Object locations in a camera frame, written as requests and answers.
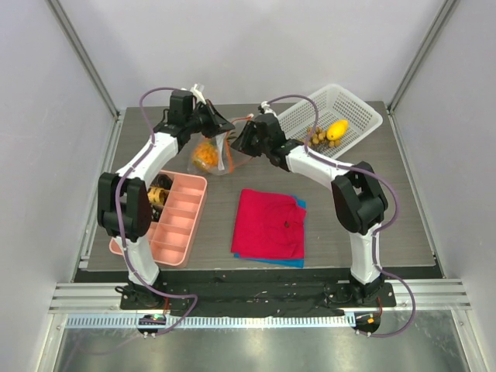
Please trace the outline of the clear zip top bag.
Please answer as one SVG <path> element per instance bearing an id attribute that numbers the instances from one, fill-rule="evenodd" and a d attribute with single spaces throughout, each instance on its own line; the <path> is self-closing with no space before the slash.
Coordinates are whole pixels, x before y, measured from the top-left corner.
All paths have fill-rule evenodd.
<path id="1" fill-rule="evenodd" d="M 234 150 L 231 145 L 252 118 L 253 114 L 249 114 L 245 117 L 230 119 L 234 129 L 215 138 L 209 139 L 200 135 L 189 157 L 188 173 L 202 176 L 207 174 L 222 176 L 231 174 L 236 168 L 250 162 L 252 157 Z"/>

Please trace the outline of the fake pineapple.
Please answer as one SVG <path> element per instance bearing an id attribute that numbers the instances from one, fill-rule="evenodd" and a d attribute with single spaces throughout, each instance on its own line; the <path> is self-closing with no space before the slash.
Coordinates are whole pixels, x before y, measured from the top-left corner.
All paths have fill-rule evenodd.
<path id="1" fill-rule="evenodd" d="M 191 162 L 200 170 L 210 174 L 223 175 L 233 172 L 234 162 L 230 141 L 236 133 L 230 131 L 215 138 L 200 140 L 191 155 Z"/>

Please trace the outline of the fake brown longan bunch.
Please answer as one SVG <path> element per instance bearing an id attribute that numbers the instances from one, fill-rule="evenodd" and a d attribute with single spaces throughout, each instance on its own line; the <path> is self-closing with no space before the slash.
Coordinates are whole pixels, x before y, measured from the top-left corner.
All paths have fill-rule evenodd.
<path id="1" fill-rule="evenodd" d="M 319 146 L 327 146 L 333 148 L 338 147 L 341 144 L 341 139 L 338 139 L 337 141 L 327 140 L 326 131 L 324 131 L 323 129 L 317 129 L 315 134 L 312 135 L 309 144 L 312 149 L 316 149 Z"/>

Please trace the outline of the fake yellow mango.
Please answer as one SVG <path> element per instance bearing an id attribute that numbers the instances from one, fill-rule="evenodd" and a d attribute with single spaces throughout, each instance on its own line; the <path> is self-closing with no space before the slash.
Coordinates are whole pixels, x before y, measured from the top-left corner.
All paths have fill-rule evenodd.
<path id="1" fill-rule="evenodd" d="M 334 122 L 326 131 L 326 139 L 329 141 L 340 140 L 348 130 L 349 123 L 345 119 Z"/>

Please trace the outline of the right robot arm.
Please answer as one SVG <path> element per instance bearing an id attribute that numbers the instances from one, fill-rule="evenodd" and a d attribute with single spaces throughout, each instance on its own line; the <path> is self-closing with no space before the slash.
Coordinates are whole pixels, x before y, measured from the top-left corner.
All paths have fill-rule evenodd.
<path id="1" fill-rule="evenodd" d="M 246 123 L 231 147 L 250 157 L 265 156 L 275 167 L 300 174 L 332 192 L 336 217 L 350 235 L 350 300 L 366 306 L 384 285 L 378 256 L 379 232 L 388 201 L 366 162 L 325 160 L 298 139 L 288 139 L 273 114 Z"/>

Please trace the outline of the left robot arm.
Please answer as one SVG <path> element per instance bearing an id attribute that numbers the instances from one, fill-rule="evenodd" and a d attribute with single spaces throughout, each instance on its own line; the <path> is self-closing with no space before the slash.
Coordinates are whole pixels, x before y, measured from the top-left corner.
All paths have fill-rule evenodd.
<path id="1" fill-rule="evenodd" d="M 149 309 L 159 308 L 165 290 L 157 285 L 160 268 L 152 258 L 146 234 L 151 224 L 152 207 L 147 195 L 153 179 L 174 159 L 194 134 L 207 138 L 234 129 L 204 97 L 203 87 L 189 89 L 154 88 L 140 98 L 139 108 L 150 130 L 143 148 L 115 173 L 104 172 L 98 179 L 98 224 L 116 239 L 129 271 L 129 279 L 142 285 L 139 301 Z M 146 116 L 144 99 L 159 91 L 170 91 L 166 119 L 152 125 Z"/>

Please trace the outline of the dark brown rolled cloth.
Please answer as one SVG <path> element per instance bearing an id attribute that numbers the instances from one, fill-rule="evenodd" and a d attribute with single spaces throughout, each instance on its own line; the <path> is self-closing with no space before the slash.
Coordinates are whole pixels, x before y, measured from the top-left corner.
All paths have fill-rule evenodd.
<path id="1" fill-rule="evenodd" d="M 154 188 L 162 188 L 164 190 L 170 190 L 173 184 L 173 179 L 170 178 L 167 174 L 158 174 L 150 186 Z"/>

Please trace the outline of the white plastic basket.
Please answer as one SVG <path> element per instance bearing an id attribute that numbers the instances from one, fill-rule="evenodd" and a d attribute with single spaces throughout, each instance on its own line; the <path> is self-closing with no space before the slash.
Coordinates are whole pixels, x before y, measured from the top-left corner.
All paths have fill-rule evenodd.
<path id="1" fill-rule="evenodd" d="M 329 84 L 278 114 L 289 139 L 304 141 L 315 127 L 308 148 L 329 158 L 338 158 L 365 139 L 383 122 L 381 115 L 355 94 L 337 84 Z M 331 144 L 325 137 L 331 127 L 346 122 L 343 135 Z"/>

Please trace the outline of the black white rolled cloth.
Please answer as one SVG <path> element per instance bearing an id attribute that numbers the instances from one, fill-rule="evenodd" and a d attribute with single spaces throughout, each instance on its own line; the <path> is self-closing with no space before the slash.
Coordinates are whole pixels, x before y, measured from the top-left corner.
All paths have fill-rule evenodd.
<path id="1" fill-rule="evenodd" d="M 159 222 L 163 209 L 160 208 L 158 205 L 152 205 L 151 211 L 152 211 L 152 221 Z"/>

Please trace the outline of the pink compartment tray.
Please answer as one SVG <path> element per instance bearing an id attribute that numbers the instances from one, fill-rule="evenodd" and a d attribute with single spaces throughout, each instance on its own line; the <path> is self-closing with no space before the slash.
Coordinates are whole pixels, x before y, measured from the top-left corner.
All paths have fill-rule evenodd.
<path id="1" fill-rule="evenodd" d="M 184 268 L 188 264 L 193 242 L 207 198 L 208 182 L 204 177 L 163 170 L 173 179 L 160 221 L 151 222 L 147 237 L 151 254 L 158 264 Z"/>

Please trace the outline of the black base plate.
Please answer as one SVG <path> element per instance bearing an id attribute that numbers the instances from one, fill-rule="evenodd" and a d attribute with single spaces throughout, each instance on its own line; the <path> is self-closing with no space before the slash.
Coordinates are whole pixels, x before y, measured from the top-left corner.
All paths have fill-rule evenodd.
<path id="1" fill-rule="evenodd" d="M 352 287 L 348 271 L 331 269 L 165 270 L 164 290 L 174 315 L 191 304 L 186 295 L 197 295 L 193 316 L 265 318 L 335 315 L 341 308 L 381 305 L 408 306 L 418 297 L 415 279 L 439 279 L 437 267 L 396 267 L 402 282 L 387 276 L 369 298 Z"/>

